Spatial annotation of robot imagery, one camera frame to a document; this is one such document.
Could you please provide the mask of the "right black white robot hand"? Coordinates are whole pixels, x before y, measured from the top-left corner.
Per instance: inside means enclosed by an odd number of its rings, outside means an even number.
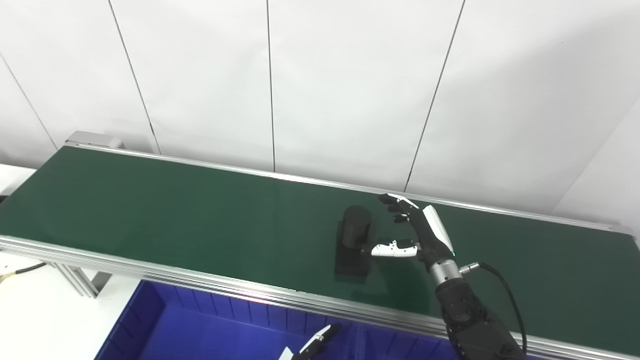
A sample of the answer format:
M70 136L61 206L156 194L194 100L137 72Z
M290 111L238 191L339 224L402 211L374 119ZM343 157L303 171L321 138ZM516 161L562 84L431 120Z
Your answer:
M421 208L405 196L393 193L380 194L378 199L387 205L389 212L395 214L395 223L411 225L417 235L417 242L401 244L399 240L393 240L388 244L375 244L362 253L387 258L417 257L434 277L452 280L461 276L450 237L434 206Z

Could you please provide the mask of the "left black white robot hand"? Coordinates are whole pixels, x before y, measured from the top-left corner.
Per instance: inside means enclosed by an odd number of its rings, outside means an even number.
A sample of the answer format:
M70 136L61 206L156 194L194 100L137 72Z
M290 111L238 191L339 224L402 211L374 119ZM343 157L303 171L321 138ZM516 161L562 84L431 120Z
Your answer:
M333 340L342 327L342 323L326 325L314 333L299 351L294 352L290 347L285 347L278 360L312 360L325 350L326 344Z

